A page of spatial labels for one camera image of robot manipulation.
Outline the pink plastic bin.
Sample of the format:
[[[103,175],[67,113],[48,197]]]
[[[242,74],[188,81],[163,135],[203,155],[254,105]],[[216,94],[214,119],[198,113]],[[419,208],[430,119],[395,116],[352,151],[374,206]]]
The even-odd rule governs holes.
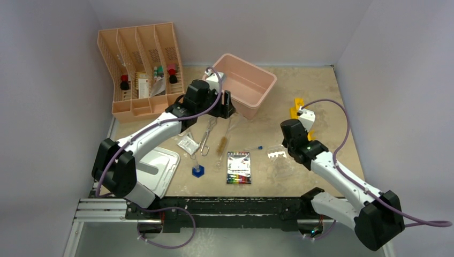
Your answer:
[[[252,119],[277,81],[277,77],[244,59],[223,54],[213,66],[224,73],[223,89],[231,93],[236,111]]]

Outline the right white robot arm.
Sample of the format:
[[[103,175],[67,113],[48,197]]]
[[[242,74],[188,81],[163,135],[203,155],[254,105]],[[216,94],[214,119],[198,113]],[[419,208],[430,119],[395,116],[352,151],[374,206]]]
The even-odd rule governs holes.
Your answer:
[[[317,214],[329,216],[352,229],[369,250],[377,251],[404,231],[402,216],[386,206],[401,210],[400,199],[393,191],[381,192],[357,177],[333,153],[317,140],[310,141],[301,121],[288,119],[280,124],[283,146],[288,154],[306,169],[314,172],[338,192],[344,200],[327,192],[302,201],[300,210],[308,218]]]

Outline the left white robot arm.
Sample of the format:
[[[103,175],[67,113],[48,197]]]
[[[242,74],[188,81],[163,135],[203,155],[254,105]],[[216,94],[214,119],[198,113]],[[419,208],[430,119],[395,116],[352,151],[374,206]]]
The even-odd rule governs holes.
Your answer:
[[[113,141],[103,140],[98,148],[92,177],[113,195],[139,206],[139,213],[147,219],[155,218],[160,211],[156,198],[167,190],[164,183],[172,175],[167,171],[155,174],[138,168],[139,162],[154,148],[194,125],[201,115],[227,119],[236,112],[231,93],[205,80],[193,80],[186,94],[148,126]]]

